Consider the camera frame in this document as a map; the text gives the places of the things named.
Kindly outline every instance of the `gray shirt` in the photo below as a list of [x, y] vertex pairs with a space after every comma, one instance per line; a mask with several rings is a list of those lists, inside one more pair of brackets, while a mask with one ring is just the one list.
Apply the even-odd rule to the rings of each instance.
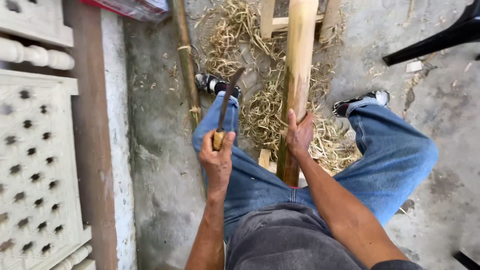
[[[226, 270], [367, 270], [335, 240], [318, 212], [294, 203], [253, 211], [239, 221], [227, 246]], [[423, 270], [403, 260], [372, 270]]]

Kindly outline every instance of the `forearm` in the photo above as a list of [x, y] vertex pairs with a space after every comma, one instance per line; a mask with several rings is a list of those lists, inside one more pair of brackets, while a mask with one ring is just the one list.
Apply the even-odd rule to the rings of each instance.
[[223, 202], [225, 196], [209, 196], [185, 270], [222, 270]]
[[334, 238], [371, 268], [391, 259], [407, 259], [383, 227], [351, 192], [327, 174], [308, 153], [298, 157], [318, 212]]

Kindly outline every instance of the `black chair leg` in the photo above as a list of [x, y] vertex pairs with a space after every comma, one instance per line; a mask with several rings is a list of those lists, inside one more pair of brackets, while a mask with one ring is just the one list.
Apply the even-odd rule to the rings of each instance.
[[480, 0], [467, 6], [462, 16], [448, 29], [412, 46], [383, 57], [388, 66], [408, 61], [456, 45], [480, 41]]

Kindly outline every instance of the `shoe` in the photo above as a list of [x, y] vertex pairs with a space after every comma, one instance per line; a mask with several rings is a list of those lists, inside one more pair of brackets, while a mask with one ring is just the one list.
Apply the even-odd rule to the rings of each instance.
[[[198, 90], [216, 96], [220, 91], [226, 91], [228, 82], [208, 73], [197, 73], [195, 75], [195, 85], [197, 85]], [[239, 98], [240, 93], [240, 87], [235, 85], [232, 96]]]
[[360, 101], [366, 98], [374, 98], [377, 100], [378, 105], [386, 107], [388, 102], [390, 101], [390, 93], [387, 90], [373, 91], [356, 98], [339, 101], [333, 105], [332, 113], [336, 117], [346, 117], [348, 106], [351, 103]]

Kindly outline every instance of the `blue jeans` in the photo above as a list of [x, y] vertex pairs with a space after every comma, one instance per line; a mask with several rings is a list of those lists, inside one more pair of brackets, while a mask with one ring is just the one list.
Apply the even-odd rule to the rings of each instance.
[[[193, 134], [192, 144], [197, 154], [204, 134], [218, 126], [224, 94], [218, 94]], [[230, 97], [224, 121], [227, 132], [238, 134], [238, 107], [237, 99]], [[428, 176], [438, 159], [437, 148], [428, 137], [390, 110], [378, 106], [373, 98], [350, 104], [347, 117], [357, 133], [357, 146], [363, 157], [334, 178], [385, 225]], [[299, 203], [316, 209], [308, 187], [287, 186], [240, 150], [236, 141], [232, 149], [232, 167], [224, 203], [227, 243], [240, 218], [253, 210], [279, 202]]]

